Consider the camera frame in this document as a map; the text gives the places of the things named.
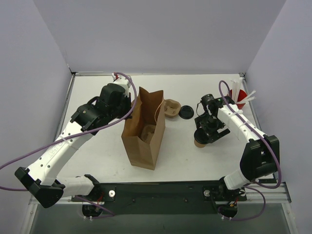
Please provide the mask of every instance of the lavender wall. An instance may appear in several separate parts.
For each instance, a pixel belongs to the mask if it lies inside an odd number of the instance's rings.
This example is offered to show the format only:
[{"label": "lavender wall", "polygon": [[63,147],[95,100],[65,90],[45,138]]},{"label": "lavender wall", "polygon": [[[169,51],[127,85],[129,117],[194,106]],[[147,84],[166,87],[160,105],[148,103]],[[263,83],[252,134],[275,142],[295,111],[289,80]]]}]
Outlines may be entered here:
[{"label": "lavender wall", "polygon": [[245,72],[285,0],[34,0],[75,72]]},{"label": "lavender wall", "polygon": [[[70,71],[32,0],[0,7],[0,165],[51,142]],[[21,188],[14,172],[36,156],[0,171],[1,185]],[[0,190],[0,233],[20,232],[29,192]]]},{"label": "lavender wall", "polygon": [[300,233],[311,233],[312,1],[287,0],[247,71],[262,129],[281,144]]}]

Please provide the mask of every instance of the gray floor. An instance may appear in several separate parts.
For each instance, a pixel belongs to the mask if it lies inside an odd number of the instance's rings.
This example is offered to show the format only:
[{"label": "gray floor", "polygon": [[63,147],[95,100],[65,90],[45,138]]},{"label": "gray floor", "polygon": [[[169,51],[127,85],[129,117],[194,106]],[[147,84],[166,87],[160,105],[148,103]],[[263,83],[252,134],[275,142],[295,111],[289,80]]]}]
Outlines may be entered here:
[{"label": "gray floor", "polygon": [[[239,205],[237,217],[258,213],[262,204]],[[117,215],[112,218],[83,220],[81,205],[56,205],[49,209],[38,206],[32,234],[85,233],[213,233],[213,234],[288,234],[289,229],[281,204],[267,204],[264,214],[244,222],[222,221],[219,215]]]}]

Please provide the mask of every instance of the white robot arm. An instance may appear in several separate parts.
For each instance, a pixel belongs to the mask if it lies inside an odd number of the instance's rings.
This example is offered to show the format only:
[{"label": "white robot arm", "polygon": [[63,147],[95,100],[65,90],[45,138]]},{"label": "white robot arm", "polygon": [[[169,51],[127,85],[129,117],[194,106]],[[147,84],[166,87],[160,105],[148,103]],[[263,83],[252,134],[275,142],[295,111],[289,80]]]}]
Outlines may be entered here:
[{"label": "white robot arm", "polygon": [[54,205],[61,197],[88,195],[95,185],[99,184],[90,175],[58,176],[74,153],[97,132],[72,139],[65,139],[65,137],[105,126],[113,119],[123,117],[131,109],[129,87],[126,78],[118,78],[104,86],[99,97],[94,97],[77,109],[57,138],[57,140],[63,139],[62,142],[48,148],[27,168],[17,169],[16,177],[43,207]]},{"label": "white robot arm", "polygon": [[[240,161],[239,167],[233,173],[222,178],[227,190],[236,190],[254,181],[257,178],[276,172],[277,167],[267,147],[263,144],[260,137],[246,126],[246,123],[260,136],[262,136],[274,151],[279,161],[279,141],[275,136],[267,136],[264,132],[257,129],[238,109],[233,100],[226,96],[229,106],[234,113],[224,103],[222,98],[214,99],[213,95],[208,94],[201,98],[201,103],[205,113],[195,119],[197,131],[207,134],[205,143],[213,143],[230,131],[241,141],[246,143],[246,147]],[[219,133],[218,130],[227,126],[228,129]]]}]

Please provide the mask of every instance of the brown paper bag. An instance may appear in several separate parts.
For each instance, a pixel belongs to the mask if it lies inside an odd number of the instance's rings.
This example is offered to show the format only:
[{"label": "brown paper bag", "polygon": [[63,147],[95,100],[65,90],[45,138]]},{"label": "brown paper bag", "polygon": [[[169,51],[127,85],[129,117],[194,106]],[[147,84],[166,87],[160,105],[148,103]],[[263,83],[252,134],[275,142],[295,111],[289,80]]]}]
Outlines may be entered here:
[{"label": "brown paper bag", "polygon": [[131,165],[154,170],[165,131],[163,91],[139,88],[132,118],[125,121],[121,135]]}]

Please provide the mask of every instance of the black cup lid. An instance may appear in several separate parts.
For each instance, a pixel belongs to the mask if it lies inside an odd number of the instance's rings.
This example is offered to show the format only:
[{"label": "black cup lid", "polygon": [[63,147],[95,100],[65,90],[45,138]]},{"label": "black cup lid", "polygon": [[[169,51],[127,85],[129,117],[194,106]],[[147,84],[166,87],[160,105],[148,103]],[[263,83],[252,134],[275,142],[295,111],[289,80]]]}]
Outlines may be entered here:
[{"label": "black cup lid", "polygon": [[205,131],[202,128],[198,128],[195,132],[194,132],[194,139],[202,145],[206,145],[209,142],[209,137],[207,136],[207,134],[205,133]]},{"label": "black cup lid", "polygon": [[194,110],[190,106],[182,106],[179,116],[183,119],[191,119],[194,116]]}]

